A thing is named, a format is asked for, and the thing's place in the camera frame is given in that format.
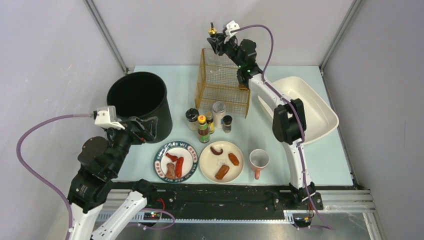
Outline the clear glass oil bottle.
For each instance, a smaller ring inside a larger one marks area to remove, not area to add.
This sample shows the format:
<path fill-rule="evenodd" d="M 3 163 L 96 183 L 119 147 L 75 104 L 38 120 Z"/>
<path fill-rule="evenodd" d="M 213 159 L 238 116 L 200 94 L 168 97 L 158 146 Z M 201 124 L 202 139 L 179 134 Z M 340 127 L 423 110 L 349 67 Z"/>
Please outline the clear glass oil bottle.
<path fill-rule="evenodd" d="M 214 26 L 214 23 L 213 23 L 213 22 L 211 22 L 211 23 L 210 23 L 210 28 L 209 28 L 209 30 L 208 30 L 208 34 L 209 34 L 209 37 L 218 37 L 218 36 L 222 36 L 222 34 L 221 34 L 221 33 L 219 33 L 219 32 L 217 31 L 217 29 L 215 28 L 215 26 Z"/>

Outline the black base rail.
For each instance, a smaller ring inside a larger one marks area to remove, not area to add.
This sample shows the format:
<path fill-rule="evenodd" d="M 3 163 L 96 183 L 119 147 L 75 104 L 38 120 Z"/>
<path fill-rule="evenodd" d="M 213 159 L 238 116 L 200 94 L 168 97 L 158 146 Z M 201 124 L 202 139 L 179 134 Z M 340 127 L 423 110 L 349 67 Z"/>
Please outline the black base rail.
<path fill-rule="evenodd" d="M 148 207 L 165 210 L 177 220 L 286 220 L 285 211 L 309 211 L 286 185 L 156 183 Z"/>

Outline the small yellow label bottle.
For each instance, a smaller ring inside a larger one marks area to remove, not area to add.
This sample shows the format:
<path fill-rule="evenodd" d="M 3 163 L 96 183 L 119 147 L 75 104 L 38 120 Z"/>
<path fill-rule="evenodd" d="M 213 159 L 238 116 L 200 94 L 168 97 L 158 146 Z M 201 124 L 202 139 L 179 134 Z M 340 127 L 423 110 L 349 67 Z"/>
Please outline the small yellow label bottle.
<path fill-rule="evenodd" d="M 209 133 L 213 134 L 215 132 L 213 114 L 210 111 L 208 111 L 205 114 L 205 117 L 206 117 L 206 123 L 207 123 L 207 126 L 208 126 Z"/>

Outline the silver lid spice jar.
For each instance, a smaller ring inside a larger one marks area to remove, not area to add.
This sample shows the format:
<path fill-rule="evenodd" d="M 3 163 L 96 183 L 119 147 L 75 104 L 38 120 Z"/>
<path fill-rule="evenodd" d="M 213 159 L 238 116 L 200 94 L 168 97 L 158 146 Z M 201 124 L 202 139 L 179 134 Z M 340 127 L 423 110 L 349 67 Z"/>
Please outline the silver lid spice jar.
<path fill-rule="evenodd" d="M 213 120 L 216 128 L 221 129 L 223 127 L 223 118 L 226 115 L 226 105 L 222 101 L 216 101 L 212 105 Z"/>

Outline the black plastic trash bin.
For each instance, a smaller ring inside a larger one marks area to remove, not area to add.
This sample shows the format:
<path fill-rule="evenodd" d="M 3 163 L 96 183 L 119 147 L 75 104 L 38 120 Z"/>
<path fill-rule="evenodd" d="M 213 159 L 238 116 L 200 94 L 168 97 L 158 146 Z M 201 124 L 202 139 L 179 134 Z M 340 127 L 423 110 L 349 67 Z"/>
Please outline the black plastic trash bin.
<path fill-rule="evenodd" d="M 109 89 L 106 97 L 108 106 L 114 106 L 121 120 L 138 117 L 146 120 L 157 117 L 155 140 L 165 140 L 173 128 L 173 120 L 167 99 L 164 80 L 152 72 L 133 72 L 118 79 Z"/>

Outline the green rimmed printed plate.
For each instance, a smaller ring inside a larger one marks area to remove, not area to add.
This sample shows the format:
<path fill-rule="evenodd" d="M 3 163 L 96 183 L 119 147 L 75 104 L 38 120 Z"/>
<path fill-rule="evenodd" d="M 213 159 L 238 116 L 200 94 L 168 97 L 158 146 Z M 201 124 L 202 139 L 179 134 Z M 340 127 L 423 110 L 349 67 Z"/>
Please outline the green rimmed printed plate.
<path fill-rule="evenodd" d="M 172 162 L 167 156 L 169 153 L 174 156 L 183 157 L 182 176 L 180 178 L 166 178 L 167 164 Z M 164 182 L 170 184 L 178 184 L 188 180 L 197 170 L 199 164 L 199 155 L 195 148 L 184 141 L 171 141 L 163 145 L 154 157 L 153 167 L 156 175 Z"/>

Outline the red sausage on plate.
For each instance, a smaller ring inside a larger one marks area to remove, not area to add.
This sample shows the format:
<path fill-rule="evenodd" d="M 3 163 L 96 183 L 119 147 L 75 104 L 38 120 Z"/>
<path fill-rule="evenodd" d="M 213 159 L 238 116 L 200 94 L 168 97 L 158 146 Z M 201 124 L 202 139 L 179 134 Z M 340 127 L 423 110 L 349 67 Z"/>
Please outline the red sausage on plate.
<path fill-rule="evenodd" d="M 183 164 L 184 164 L 184 158 L 179 157 L 176 161 L 175 165 L 175 176 L 176 178 L 181 178 L 183 174 Z"/>

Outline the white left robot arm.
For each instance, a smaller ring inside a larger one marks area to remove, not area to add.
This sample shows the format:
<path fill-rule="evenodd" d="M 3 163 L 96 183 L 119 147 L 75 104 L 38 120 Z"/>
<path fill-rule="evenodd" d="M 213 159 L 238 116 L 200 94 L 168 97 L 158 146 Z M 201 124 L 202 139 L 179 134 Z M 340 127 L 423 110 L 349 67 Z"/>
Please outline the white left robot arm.
<path fill-rule="evenodd" d="M 109 89 L 104 107 L 93 112 L 96 126 L 106 137 L 93 137 L 82 148 L 80 169 L 68 193 L 68 240 L 89 240 L 95 219 L 106 202 L 124 160 L 133 145 L 165 140 L 173 122 L 168 90 L 158 75 L 139 71 L 117 80 Z"/>

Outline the small red food piece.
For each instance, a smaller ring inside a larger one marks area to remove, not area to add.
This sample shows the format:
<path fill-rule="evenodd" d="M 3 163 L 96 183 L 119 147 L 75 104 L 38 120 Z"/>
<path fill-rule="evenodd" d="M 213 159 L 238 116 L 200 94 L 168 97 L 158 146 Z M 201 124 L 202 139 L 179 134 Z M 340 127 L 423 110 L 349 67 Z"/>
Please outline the small red food piece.
<path fill-rule="evenodd" d="M 166 153 L 165 156 L 168 157 L 172 162 L 176 162 L 179 159 L 178 156 L 172 155 L 170 153 Z"/>

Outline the cream plate with bear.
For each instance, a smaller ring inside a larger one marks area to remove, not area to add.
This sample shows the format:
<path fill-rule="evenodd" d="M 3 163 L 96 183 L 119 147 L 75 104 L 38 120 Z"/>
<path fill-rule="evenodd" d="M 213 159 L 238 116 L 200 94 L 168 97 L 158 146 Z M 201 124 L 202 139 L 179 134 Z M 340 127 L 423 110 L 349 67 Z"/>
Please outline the cream plate with bear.
<path fill-rule="evenodd" d="M 214 155 L 210 147 L 215 146 L 216 148 L 222 148 L 223 154 Z M 233 153 L 238 158 L 239 166 L 234 166 L 229 160 L 229 153 Z M 218 172 L 222 165 L 228 165 L 230 167 L 228 173 L 222 180 L 215 178 L 215 174 Z M 228 141 L 215 141 L 206 146 L 199 157 L 199 167 L 202 174 L 210 181 L 217 184 L 229 184 L 235 181 L 244 170 L 245 161 L 242 151 L 234 143 Z"/>

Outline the white plastic basin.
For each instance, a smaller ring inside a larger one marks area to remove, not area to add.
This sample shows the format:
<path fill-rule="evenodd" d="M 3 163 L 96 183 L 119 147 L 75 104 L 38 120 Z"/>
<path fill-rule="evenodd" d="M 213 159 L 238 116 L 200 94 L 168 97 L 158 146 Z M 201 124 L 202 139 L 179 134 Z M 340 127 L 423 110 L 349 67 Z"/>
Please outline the white plastic basin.
<path fill-rule="evenodd" d="M 339 126 L 339 118 L 334 110 L 302 78 L 289 76 L 272 85 L 287 97 L 302 100 L 306 120 L 305 145 L 324 138 Z"/>

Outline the orange fried food piece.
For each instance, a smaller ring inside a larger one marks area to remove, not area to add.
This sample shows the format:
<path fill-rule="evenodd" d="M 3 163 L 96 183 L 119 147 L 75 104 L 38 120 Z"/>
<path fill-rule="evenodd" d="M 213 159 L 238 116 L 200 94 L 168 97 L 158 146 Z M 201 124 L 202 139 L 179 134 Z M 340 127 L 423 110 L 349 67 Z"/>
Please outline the orange fried food piece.
<path fill-rule="evenodd" d="M 229 153 L 228 158 L 234 166 L 239 166 L 240 161 L 234 153 Z"/>

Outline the brown sausage piece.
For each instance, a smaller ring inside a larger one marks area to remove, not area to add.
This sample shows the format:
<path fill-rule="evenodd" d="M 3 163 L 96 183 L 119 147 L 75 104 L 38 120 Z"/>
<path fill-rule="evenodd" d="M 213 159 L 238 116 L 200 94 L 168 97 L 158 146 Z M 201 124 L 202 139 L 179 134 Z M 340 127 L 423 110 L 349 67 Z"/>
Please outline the brown sausage piece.
<path fill-rule="evenodd" d="M 222 180 L 229 170 L 230 170 L 230 167 L 228 165 L 223 164 L 214 177 L 217 180 Z"/>

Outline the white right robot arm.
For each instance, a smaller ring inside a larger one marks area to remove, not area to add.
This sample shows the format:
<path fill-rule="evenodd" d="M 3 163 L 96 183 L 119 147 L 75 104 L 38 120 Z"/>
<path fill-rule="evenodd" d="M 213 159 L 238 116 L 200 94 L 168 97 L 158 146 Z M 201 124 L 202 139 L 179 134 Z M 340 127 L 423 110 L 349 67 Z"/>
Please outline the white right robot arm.
<path fill-rule="evenodd" d="M 238 82 L 273 108 L 272 132 L 286 153 L 290 191 L 296 202 L 304 202 L 316 192 L 305 161 L 307 124 L 304 103 L 299 98 L 290 99 L 266 78 L 264 70 L 256 63 L 256 43 L 252 40 L 244 39 L 238 43 L 235 36 L 219 36 L 216 40 L 209 38 L 208 42 L 217 55 L 227 55 L 236 64 Z"/>

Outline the brown meat piece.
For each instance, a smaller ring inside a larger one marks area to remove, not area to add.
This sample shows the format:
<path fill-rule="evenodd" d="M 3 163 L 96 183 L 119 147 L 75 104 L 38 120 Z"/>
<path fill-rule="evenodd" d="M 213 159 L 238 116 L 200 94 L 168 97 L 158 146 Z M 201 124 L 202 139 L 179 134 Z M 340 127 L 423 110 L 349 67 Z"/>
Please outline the brown meat piece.
<path fill-rule="evenodd" d="M 165 177 L 171 180 L 174 180 L 176 178 L 176 166 L 170 162 L 166 165 L 167 172 L 165 174 Z"/>

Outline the purple octopus tentacle piece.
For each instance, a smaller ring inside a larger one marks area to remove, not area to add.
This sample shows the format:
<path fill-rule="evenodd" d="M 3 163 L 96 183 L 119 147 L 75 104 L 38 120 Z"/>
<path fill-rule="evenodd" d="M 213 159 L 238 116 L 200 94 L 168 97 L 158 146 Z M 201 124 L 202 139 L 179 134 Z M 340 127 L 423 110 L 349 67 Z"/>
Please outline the purple octopus tentacle piece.
<path fill-rule="evenodd" d="M 216 148 L 215 146 L 211 146 L 210 147 L 210 151 L 215 155 L 215 156 L 220 156 L 224 153 L 224 150 L 222 148 Z"/>

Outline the pink ceramic mug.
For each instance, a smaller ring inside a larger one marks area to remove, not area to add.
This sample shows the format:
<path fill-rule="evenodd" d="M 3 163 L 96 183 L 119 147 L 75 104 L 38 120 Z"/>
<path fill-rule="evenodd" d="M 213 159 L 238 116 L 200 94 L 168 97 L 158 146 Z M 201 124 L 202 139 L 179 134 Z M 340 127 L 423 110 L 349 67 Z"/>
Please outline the pink ceramic mug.
<path fill-rule="evenodd" d="M 263 149 L 254 149 L 249 154 L 249 164 L 253 170 L 255 180 L 260 179 L 261 171 L 268 166 L 269 162 L 269 155 Z"/>

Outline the small black lid spice jar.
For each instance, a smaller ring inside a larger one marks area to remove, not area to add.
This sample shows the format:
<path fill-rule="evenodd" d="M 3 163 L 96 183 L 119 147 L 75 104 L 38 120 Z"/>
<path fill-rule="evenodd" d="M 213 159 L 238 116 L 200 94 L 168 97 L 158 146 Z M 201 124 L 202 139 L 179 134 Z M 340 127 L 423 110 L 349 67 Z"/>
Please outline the small black lid spice jar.
<path fill-rule="evenodd" d="M 230 115 L 225 115 L 222 118 L 222 129 L 225 133 L 230 133 L 232 131 L 232 122 L 233 118 Z"/>

